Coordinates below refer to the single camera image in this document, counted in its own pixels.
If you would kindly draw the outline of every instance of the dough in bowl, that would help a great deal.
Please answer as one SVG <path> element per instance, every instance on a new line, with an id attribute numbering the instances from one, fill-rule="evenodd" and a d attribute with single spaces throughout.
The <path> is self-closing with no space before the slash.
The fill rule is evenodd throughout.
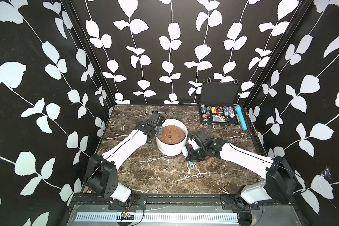
<path id="1" fill-rule="evenodd" d="M 168 125 L 163 128 L 163 137 L 159 140 L 165 144 L 178 144 L 185 138 L 183 130 L 175 125 Z"/>

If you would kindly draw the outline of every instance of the metal plate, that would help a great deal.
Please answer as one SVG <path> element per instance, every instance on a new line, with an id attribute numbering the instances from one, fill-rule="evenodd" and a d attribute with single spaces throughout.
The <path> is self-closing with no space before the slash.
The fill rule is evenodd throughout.
<path id="1" fill-rule="evenodd" d="M 116 209 L 116 210 L 125 209 L 125 207 L 118 204 L 117 199 L 112 200 L 112 202 L 113 203 L 109 202 L 108 209 Z M 143 209 L 146 209 L 146 205 L 147 205 L 147 196 L 135 194 L 134 195 L 134 204 L 133 204 L 133 207 L 131 208 L 131 210 L 138 210 L 138 209 L 143 210 Z"/>

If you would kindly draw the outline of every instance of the cable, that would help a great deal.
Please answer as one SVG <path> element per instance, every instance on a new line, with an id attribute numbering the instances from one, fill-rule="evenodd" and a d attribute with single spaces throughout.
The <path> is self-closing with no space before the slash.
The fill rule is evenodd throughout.
<path id="1" fill-rule="evenodd" d="M 241 152 L 241 153 L 243 153 L 243 154 L 247 154 L 248 156 L 252 156 L 252 155 L 250 155 L 250 154 L 248 154 L 248 153 L 245 153 L 245 152 L 243 152 L 243 151 L 237 150 L 236 148 L 234 148 L 234 147 L 232 146 L 231 143 L 228 143 L 228 144 L 230 144 L 230 146 L 231 146 L 233 149 L 235 149 L 236 151 L 239 151 L 239 152 Z M 260 158 L 258 158 L 258 157 L 256 157 L 256 156 L 252 156 L 252 157 L 257 158 L 257 159 L 259 159 L 259 160 L 261 160 L 261 161 L 270 163 L 270 164 L 274 164 L 274 165 L 276 165 L 276 166 L 278 166 L 278 167 L 280 167 L 280 168 L 283 168 L 283 169 L 285 169 L 285 170 L 287 170 L 287 171 L 289 171 L 289 172 L 292 172 L 292 173 L 295 174 L 295 175 L 298 175 L 301 179 L 303 179 L 303 181 L 304 181 L 304 183 L 305 183 L 305 190 L 303 190 L 301 193 L 304 193 L 304 192 L 306 192 L 306 191 L 309 189 L 309 186 L 308 186 L 308 183 L 306 182 L 306 180 L 305 180 L 302 176 L 300 176 L 299 174 L 295 173 L 294 171 L 289 170 L 289 169 L 286 169 L 286 168 L 284 168 L 284 167 L 282 167 L 282 166 L 279 166 L 279 165 L 277 165 L 277 164 L 275 164 L 275 163 L 273 163 L 273 162 L 268 162 L 268 161 L 266 161 L 266 160 L 262 160 L 262 159 L 260 159 Z"/>
<path id="2" fill-rule="evenodd" d="M 257 225 L 257 223 L 261 220 L 261 217 L 262 217 L 262 214 L 263 214 L 263 203 L 261 203 L 261 205 L 262 205 L 261 215 L 260 215 L 259 219 L 257 220 L 257 222 L 253 226 Z"/>
<path id="3" fill-rule="evenodd" d="M 140 207 L 142 208 L 142 210 L 143 210 L 143 216 L 142 216 L 142 219 L 141 219 L 137 224 L 139 224 L 139 223 L 143 220 L 143 218 L 145 217 L 145 209 L 144 209 L 141 205 L 138 205 L 138 206 L 140 206 Z"/>
<path id="4" fill-rule="evenodd" d="M 167 115 L 167 117 L 164 117 L 163 118 L 163 121 L 162 121 L 162 123 L 161 123 L 161 125 L 164 123 L 164 121 L 166 120 L 168 118 L 168 115 Z M 158 119 L 156 119 L 156 120 L 153 120 L 153 121 L 150 121 L 149 123 L 147 123 L 147 124 L 145 124 L 145 125 L 143 125 L 131 138 L 133 138 L 141 129 L 143 129 L 143 127 L 145 127 L 146 125 L 148 125 L 148 124 L 150 124 L 150 123 L 152 123 L 152 122 L 154 122 L 154 121 L 158 121 Z M 118 148 L 117 148 L 117 150 L 115 150 L 114 152 L 116 152 L 116 151 L 118 151 L 118 149 L 120 149 L 125 143 L 127 143 L 129 140 L 131 140 L 131 139 L 128 139 L 128 140 L 126 140 L 126 142 L 124 142 L 124 143 L 122 143 L 122 145 L 121 146 L 119 146 Z M 87 186 L 87 183 L 88 183 L 88 181 L 92 178 L 92 176 L 95 174 L 95 172 L 100 168 L 100 166 L 104 163 L 105 161 L 102 161 L 101 162 L 101 164 L 94 170 L 94 172 L 92 173 L 92 175 L 90 175 L 90 177 L 88 177 L 88 179 L 87 179 L 87 181 L 86 181 L 86 183 L 84 184 L 84 186 L 81 188 L 81 193 L 82 193 L 82 197 L 85 197 L 85 198 L 88 198 L 88 197 L 91 197 L 91 196 L 93 196 L 93 195 L 91 195 L 91 196 L 84 196 L 83 195 L 83 191 L 84 191 L 84 188 Z"/>

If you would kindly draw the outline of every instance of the marble tabletop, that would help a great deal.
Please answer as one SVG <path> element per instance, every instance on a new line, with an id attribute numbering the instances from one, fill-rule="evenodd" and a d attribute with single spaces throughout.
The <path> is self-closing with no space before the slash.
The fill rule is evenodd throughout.
<path id="1" fill-rule="evenodd" d="M 137 123 L 149 119 L 153 110 L 166 112 L 168 118 L 183 122 L 188 136 L 203 130 L 212 138 L 228 140 L 237 147 L 256 153 L 248 131 L 240 125 L 227 127 L 226 130 L 200 125 L 198 106 L 184 105 L 115 106 L 98 153 L 102 154 L 121 142 Z M 123 163 L 118 170 L 118 179 L 139 193 L 236 193 L 241 185 L 261 181 L 254 172 L 215 157 L 195 162 L 195 168 L 190 169 L 182 153 L 164 156 L 155 140 L 153 144 L 141 146 Z"/>

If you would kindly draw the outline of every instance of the black wall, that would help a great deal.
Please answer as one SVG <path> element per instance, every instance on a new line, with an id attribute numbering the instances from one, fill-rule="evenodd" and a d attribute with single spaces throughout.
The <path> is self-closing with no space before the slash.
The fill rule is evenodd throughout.
<path id="1" fill-rule="evenodd" d="M 268 155 L 285 156 L 306 180 L 299 178 L 298 188 L 309 189 L 295 194 L 306 217 L 313 225 L 339 225 L 339 1 L 315 3 L 249 113 Z M 266 95 L 271 84 L 274 97 Z"/>
<path id="2" fill-rule="evenodd" d="M 102 84 L 83 50 L 77 60 L 82 46 L 63 24 L 61 4 L 51 4 L 0 1 L 0 226 L 59 225 L 109 118 L 108 97 L 95 95 Z M 64 60 L 56 62 L 58 55 Z M 92 77 L 84 82 L 87 68 Z M 87 111 L 79 119 L 81 106 Z"/>
<path id="3" fill-rule="evenodd" d="M 241 83 L 246 82 L 243 90 L 239 90 L 242 94 L 239 103 L 242 103 L 300 3 L 298 0 L 211 2 L 207 0 L 82 0 L 72 1 L 72 4 L 87 38 L 92 42 L 91 47 L 117 103 L 178 104 L 198 103 L 201 84 L 196 83 L 202 82 L 207 77 L 212 78 L 213 81 L 232 81 L 238 78 Z M 206 20 L 207 14 L 210 15 L 209 24 Z M 196 20 L 199 15 L 204 16 L 205 21 L 198 31 Z M 135 20 L 132 23 L 133 34 L 129 27 L 123 27 L 130 21 L 128 16 L 131 21 Z M 239 35 L 233 35 L 236 33 L 234 29 L 230 33 L 232 36 L 227 37 L 233 23 L 239 22 L 242 24 Z M 174 32 L 170 37 L 168 27 L 171 23 L 178 23 L 180 35 Z M 279 25 L 274 35 L 271 35 L 272 29 L 260 31 L 259 25 L 265 23 Z M 141 25 L 143 28 L 137 31 L 136 29 Z M 235 48 L 229 46 L 233 42 L 231 38 L 239 40 Z M 164 44 L 169 42 L 168 39 L 177 40 L 173 42 L 176 50 L 170 52 L 168 44 Z M 227 40 L 228 50 L 224 46 L 225 40 Z M 245 43 L 241 47 L 242 40 L 245 40 Z M 207 47 L 200 50 L 200 46 L 204 44 Z M 145 55 L 150 61 L 144 62 L 142 67 L 138 62 L 134 68 L 131 65 L 131 57 L 136 59 L 137 54 L 128 50 L 127 46 L 143 49 L 144 52 L 137 52 L 138 56 Z M 187 67 L 190 65 L 185 65 L 186 62 L 199 62 L 195 48 L 198 48 L 199 52 L 207 51 L 203 54 L 204 58 L 201 57 L 203 70 L 197 70 L 193 65 L 190 68 Z M 268 52 L 260 56 L 255 51 L 256 48 L 266 49 Z M 263 61 L 258 66 L 256 60 L 260 58 Z M 253 59 L 253 66 L 249 70 L 249 63 Z M 107 66 L 108 61 L 111 62 L 110 68 Z M 117 67 L 113 69 L 114 61 L 118 63 L 117 70 L 115 70 Z M 221 80 L 224 76 L 223 67 L 228 62 L 231 63 L 226 65 L 228 68 L 226 78 Z M 124 78 L 118 76 L 115 81 L 113 77 L 117 75 L 122 75 Z M 239 97 L 235 98 L 235 103 L 238 102 Z"/>

